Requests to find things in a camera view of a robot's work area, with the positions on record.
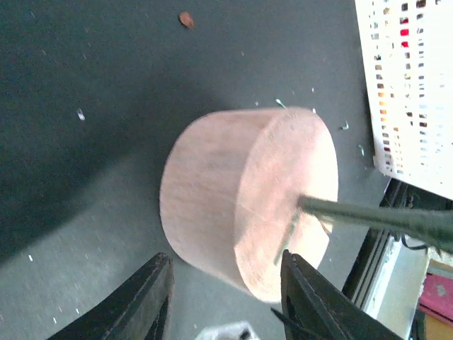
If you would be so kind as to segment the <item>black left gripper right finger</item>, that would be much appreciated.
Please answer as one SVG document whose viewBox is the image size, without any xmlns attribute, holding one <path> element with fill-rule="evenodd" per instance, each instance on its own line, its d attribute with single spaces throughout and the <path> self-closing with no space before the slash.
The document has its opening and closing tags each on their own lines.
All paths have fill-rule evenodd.
<svg viewBox="0 0 453 340">
<path fill-rule="evenodd" d="M 281 262 L 282 311 L 286 339 L 399 339 L 354 305 L 300 255 L 284 250 Z"/>
</svg>

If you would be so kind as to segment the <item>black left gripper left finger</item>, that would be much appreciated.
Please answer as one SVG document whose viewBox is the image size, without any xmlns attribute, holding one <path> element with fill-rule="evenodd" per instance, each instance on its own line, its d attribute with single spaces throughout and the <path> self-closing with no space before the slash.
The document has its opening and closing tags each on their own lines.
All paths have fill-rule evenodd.
<svg viewBox="0 0 453 340">
<path fill-rule="evenodd" d="M 51 339 L 170 339 L 173 260 L 157 253 L 93 309 Z"/>
</svg>

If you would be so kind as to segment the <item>small green christmas tree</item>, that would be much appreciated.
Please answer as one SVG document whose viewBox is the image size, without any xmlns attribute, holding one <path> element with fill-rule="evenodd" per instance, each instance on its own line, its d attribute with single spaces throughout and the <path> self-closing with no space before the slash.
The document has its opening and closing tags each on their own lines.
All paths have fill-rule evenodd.
<svg viewBox="0 0 453 340">
<path fill-rule="evenodd" d="M 275 255 L 275 265 L 289 244 L 303 213 L 315 216 L 320 222 L 341 221 L 408 235 L 439 253 L 452 254 L 451 210 L 369 208 L 301 195 Z"/>
</svg>

